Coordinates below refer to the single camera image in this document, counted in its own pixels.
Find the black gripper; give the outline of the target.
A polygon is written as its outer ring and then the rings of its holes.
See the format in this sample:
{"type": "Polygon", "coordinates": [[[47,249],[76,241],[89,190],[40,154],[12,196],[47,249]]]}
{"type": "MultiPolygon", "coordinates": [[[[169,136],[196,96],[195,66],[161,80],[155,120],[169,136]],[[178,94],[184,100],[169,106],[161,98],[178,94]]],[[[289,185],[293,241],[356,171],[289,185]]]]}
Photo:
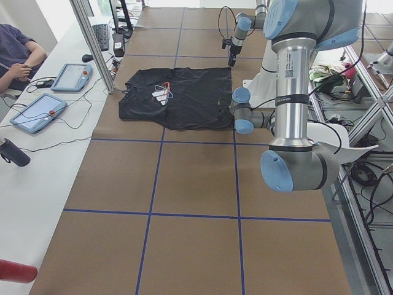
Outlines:
{"type": "Polygon", "coordinates": [[[234,67],[236,63],[236,56],[240,54],[242,48],[243,46],[241,45],[235,45],[235,44],[230,45],[230,56],[228,58],[228,67],[230,68],[234,67]]]}

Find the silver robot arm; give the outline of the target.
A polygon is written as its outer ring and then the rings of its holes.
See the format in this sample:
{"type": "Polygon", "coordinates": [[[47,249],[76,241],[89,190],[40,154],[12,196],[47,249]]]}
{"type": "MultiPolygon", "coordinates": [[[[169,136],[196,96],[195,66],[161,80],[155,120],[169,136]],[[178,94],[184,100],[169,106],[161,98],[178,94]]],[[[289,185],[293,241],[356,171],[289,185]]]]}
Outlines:
{"type": "Polygon", "coordinates": [[[276,54],[274,138],[260,160],[267,186],[278,192],[318,190],[339,172],[336,152],[308,139],[310,56],[356,42],[361,1],[258,1],[255,15],[236,16],[230,47],[233,65],[252,29],[262,30],[276,54]]]}
{"type": "Polygon", "coordinates": [[[222,41],[222,47],[229,47],[228,66],[234,67],[236,57],[243,48],[244,41],[249,31],[263,30],[265,19],[267,17],[270,1],[256,1],[255,15],[239,13],[235,17],[234,35],[229,39],[222,41]]]}

